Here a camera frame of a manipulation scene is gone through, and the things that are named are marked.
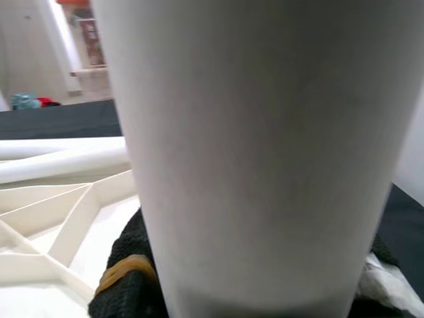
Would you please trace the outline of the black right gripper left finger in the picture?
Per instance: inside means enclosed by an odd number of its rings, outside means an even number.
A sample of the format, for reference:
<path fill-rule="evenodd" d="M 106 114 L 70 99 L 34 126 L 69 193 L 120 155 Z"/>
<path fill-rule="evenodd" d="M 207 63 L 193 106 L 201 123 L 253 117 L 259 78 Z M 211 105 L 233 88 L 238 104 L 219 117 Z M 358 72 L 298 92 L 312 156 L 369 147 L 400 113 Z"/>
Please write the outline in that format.
<path fill-rule="evenodd" d="M 112 245 L 106 269 L 131 255 L 143 255 L 155 267 L 148 234 L 138 209 Z M 99 292 L 88 305 L 90 317 L 167 317 L 159 284 L 140 270 L 127 272 Z"/>

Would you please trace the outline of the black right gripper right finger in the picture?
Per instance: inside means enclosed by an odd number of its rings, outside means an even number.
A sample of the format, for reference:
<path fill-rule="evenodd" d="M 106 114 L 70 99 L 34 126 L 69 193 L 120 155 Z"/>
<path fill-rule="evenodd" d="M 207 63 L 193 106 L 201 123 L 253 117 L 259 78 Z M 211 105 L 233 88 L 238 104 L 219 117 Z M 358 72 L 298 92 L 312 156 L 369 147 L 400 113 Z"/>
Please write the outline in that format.
<path fill-rule="evenodd" d="M 423 301 L 380 235 L 375 236 L 366 256 L 348 316 L 423 316 Z"/>

